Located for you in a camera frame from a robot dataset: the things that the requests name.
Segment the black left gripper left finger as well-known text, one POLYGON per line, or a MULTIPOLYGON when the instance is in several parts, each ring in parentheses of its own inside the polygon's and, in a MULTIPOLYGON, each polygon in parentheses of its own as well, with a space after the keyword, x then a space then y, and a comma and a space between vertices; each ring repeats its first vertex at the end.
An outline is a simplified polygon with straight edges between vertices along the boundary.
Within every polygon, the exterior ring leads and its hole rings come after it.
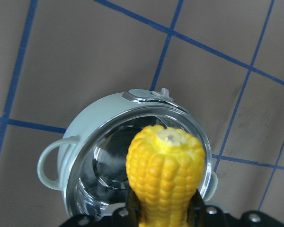
POLYGON ((139 226, 139 215, 140 215, 140 205, 139 199, 135 192, 128 187, 127 197, 126 197, 126 209, 129 211, 129 220, 131 227, 139 226))

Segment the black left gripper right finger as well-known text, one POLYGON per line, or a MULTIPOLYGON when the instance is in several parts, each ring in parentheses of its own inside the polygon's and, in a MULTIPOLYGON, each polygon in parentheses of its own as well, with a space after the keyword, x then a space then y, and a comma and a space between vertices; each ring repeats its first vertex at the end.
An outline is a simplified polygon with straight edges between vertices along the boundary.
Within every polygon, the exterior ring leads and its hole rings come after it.
POLYGON ((187 210, 186 223, 188 227, 205 227, 205 203, 197 189, 191 198, 187 210))

